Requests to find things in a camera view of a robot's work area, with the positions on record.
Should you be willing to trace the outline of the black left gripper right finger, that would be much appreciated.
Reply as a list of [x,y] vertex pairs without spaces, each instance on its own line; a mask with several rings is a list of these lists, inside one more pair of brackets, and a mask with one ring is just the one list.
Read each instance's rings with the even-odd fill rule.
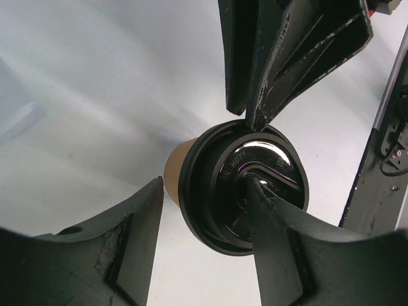
[[245,180],[263,305],[406,305],[407,231],[364,236]]

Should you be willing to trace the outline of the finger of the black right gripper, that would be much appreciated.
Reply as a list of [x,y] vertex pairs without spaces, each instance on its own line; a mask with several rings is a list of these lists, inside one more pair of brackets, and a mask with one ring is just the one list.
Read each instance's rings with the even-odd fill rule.
[[372,37],[366,1],[259,1],[247,127],[262,131]]
[[217,4],[224,50],[226,109],[235,115],[249,115],[263,1],[218,1]]

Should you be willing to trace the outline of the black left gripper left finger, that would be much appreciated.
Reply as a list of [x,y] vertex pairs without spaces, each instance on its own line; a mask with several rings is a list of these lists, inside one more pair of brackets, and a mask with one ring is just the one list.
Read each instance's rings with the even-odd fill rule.
[[163,180],[65,228],[29,237],[1,230],[2,305],[145,305]]

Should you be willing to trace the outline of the black plastic cup lid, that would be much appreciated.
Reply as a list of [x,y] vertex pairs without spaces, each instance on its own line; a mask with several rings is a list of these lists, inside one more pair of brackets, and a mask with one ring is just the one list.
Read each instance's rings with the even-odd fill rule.
[[245,178],[255,177],[301,210],[309,182],[292,143],[278,129],[246,128],[244,120],[218,124],[198,137],[180,169],[178,203],[183,218],[207,247],[228,256],[253,253]]

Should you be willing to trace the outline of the single brown paper cup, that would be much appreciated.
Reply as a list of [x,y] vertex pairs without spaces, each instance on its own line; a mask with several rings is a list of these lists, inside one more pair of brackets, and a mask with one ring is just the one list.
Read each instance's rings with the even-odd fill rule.
[[171,200],[179,207],[179,179],[182,165],[195,143],[197,138],[193,138],[178,145],[168,156],[163,171],[164,187]]

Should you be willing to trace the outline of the white and blue paper bag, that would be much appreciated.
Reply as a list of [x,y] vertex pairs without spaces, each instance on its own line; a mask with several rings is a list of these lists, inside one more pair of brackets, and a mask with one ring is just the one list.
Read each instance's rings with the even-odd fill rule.
[[1,145],[44,116],[44,108],[1,59]]

